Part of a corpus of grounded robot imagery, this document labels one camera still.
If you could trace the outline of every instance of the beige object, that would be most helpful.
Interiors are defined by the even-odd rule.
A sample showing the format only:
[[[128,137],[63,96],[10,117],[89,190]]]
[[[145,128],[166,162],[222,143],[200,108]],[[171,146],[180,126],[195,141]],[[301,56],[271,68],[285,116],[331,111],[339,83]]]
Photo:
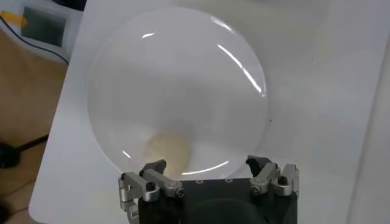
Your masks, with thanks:
[[[174,178],[182,174],[190,159],[189,142],[177,133],[157,133],[146,144],[144,160],[151,163],[160,159],[166,161],[164,175]]]

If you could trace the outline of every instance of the white tabletop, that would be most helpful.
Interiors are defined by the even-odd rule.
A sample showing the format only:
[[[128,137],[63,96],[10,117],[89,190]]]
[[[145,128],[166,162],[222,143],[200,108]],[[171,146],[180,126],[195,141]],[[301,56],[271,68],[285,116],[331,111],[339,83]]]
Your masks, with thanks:
[[[268,83],[261,155],[301,170],[299,223],[344,223],[390,27],[385,0],[88,1],[30,203],[43,223],[127,223],[121,173],[87,112],[88,69],[128,20],[169,5],[212,14],[252,46]]]

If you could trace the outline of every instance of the metal bracket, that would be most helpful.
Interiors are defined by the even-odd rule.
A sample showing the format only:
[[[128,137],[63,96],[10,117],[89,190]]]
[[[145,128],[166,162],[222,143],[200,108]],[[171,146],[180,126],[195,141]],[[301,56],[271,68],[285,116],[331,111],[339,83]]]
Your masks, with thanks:
[[[299,169],[296,165],[286,164],[282,174],[272,182],[275,194],[290,196],[292,192],[299,196]]]
[[[260,173],[249,180],[250,192],[253,195],[262,195],[268,192],[269,183],[278,175],[275,163],[267,163]]]
[[[127,213],[131,224],[138,224],[138,205],[134,199],[142,197],[144,201],[155,201],[160,195],[160,188],[150,184],[134,172],[122,173],[118,179],[118,185],[121,209]]]
[[[143,172],[143,178],[156,183],[161,189],[163,189],[167,197],[184,197],[184,188],[182,182],[180,181],[171,180],[152,169],[145,170]]]

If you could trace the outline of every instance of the black wire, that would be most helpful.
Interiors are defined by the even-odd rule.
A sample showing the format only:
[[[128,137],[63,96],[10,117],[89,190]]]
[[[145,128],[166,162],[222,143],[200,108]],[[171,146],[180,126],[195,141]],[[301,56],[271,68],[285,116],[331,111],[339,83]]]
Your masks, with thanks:
[[[15,190],[11,191],[11,192],[8,192],[6,194],[3,194],[3,195],[0,195],[0,198],[5,198],[5,197],[8,197],[10,195],[13,195],[14,193],[22,190],[23,188],[27,187],[28,185],[32,184],[35,182],[35,179],[34,180],[30,180],[24,184],[22,184],[21,186],[19,186],[18,188],[16,188]]]
[[[26,211],[26,210],[28,210],[29,209],[29,207],[25,207],[25,208],[22,208],[22,209],[18,209],[18,210],[16,210],[16,211],[13,211],[12,213],[11,213],[11,215],[15,215],[15,214],[17,214],[17,213],[19,213],[19,212],[23,212],[23,211]]]
[[[38,48],[38,49],[40,49],[40,50],[43,50],[43,51],[46,51],[46,52],[49,52],[49,53],[52,53],[52,54],[54,54],[54,55],[56,55],[56,56],[58,56],[59,58],[61,58],[64,62],[65,62],[65,64],[69,64],[69,62],[67,61],[67,59],[65,59],[64,57],[62,57],[60,54],[58,54],[58,53],[56,53],[56,52],[54,52],[54,51],[52,51],[52,50],[49,50],[49,49],[46,49],[46,48],[43,48],[43,47],[40,47],[40,46],[37,46],[37,45],[34,45],[34,44],[32,44],[32,43],[29,43],[29,42],[27,42],[26,40],[24,40],[23,38],[21,38],[11,27],[10,27],[10,25],[8,25],[8,23],[4,20],[4,18],[2,17],[2,16],[0,16],[0,19],[1,19],[1,21],[4,23],[4,25],[19,39],[19,40],[21,40],[23,43],[26,43],[26,44],[28,44],[28,45],[30,45],[30,46],[32,46],[32,47],[35,47],[35,48]]]
[[[27,149],[31,149],[32,147],[34,147],[36,145],[39,145],[41,143],[46,142],[48,140],[48,138],[49,138],[49,135],[42,136],[40,138],[32,140],[31,142],[27,142],[27,143],[17,147],[16,149],[19,150],[19,152],[23,152]]]
[[[30,46],[35,47],[35,48],[37,48],[37,49],[40,49],[40,50],[43,50],[43,51],[52,53],[52,54],[58,56],[59,58],[61,58],[61,59],[65,62],[65,64],[69,65],[69,62],[67,61],[67,59],[65,59],[64,57],[62,57],[60,54],[58,54],[58,53],[56,53],[56,52],[54,52],[54,51],[51,51],[51,50],[49,50],[49,49],[46,49],[46,48],[43,48],[43,47],[34,45],[34,44],[29,43],[29,42],[27,42],[26,40],[24,40],[23,38],[21,38],[21,37],[20,37],[20,36],[11,28],[11,27],[10,27],[10,25],[4,20],[4,18],[3,18],[2,16],[0,16],[0,19],[1,19],[1,21],[4,23],[4,25],[8,28],[8,30],[10,30],[10,31],[11,31],[19,40],[21,40],[23,43],[26,43],[27,45],[30,45]],[[27,150],[27,149],[30,149],[30,148],[32,148],[32,147],[38,145],[38,144],[41,144],[41,143],[47,141],[47,140],[48,140],[48,137],[49,137],[49,135],[42,136],[42,137],[37,138],[37,139],[35,139],[35,140],[31,141],[31,142],[28,142],[28,143],[26,143],[26,144],[24,144],[24,145],[19,146],[17,149],[18,149],[20,152],[23,152],[23,151],[25,151],[25,150]]]

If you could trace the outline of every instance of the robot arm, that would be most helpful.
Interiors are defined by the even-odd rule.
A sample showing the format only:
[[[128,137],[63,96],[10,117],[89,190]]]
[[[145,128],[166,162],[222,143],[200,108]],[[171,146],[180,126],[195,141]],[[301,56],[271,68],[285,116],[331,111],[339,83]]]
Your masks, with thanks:
[[[139,175],[119,178],[121,209],[131,224],[296,224],[297,167],[287,164],[281,172],[271,160],[254,156],[246,163],[253,178],[196,181],[167,178],[163,160],[147,164]]]

